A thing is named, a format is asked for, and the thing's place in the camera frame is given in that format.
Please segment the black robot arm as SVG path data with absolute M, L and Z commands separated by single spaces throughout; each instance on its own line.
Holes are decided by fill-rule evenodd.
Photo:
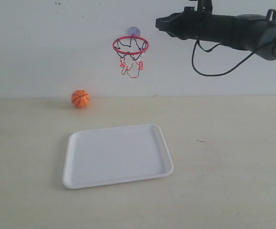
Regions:
M 200 40 L 254 52 L 259 57 L 276 60 L 276 10 L 266 15 L 216 15 L 212 8 L 185 7 L 182 12 L 157 18 L 155 26 L 180 40 Z

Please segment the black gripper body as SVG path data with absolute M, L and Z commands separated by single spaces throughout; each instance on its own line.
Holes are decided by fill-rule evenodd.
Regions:
M 193 7 L 185 7 L 182 12 L 157 18 L 155 20 L 155 27 L 173 38 L 195 40 L 200 35 L 202 25 L 209 16 L 212 16 L 211 10 L 194 10 Z

